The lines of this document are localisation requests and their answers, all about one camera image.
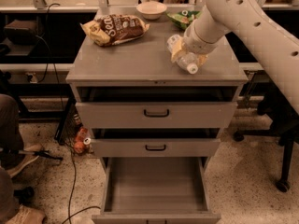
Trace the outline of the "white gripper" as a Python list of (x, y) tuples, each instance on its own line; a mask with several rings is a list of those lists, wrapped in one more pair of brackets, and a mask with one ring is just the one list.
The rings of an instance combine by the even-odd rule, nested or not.
[[(183, 39), (179, 38), (174, 43), (171, 51), (171, 62), (176, 62), (187, 53), (187, 50), (195, 54), (208, 54), (217, 47), (218, 41), (218, 36), (214, 35), (212, 30), (194, 21), (184, 32)], [(202, 66), (206, 60), (206, 55), (199, 55), (197, 65)]]

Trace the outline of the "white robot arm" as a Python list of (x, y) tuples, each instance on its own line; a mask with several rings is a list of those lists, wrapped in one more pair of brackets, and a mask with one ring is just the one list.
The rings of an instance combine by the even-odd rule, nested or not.
[(232, 32), (299, 112), (299, 40), (261, 9), (259, 0), (206, 0), (201, 15), (174, 45), (171, 60), (208, 54)]

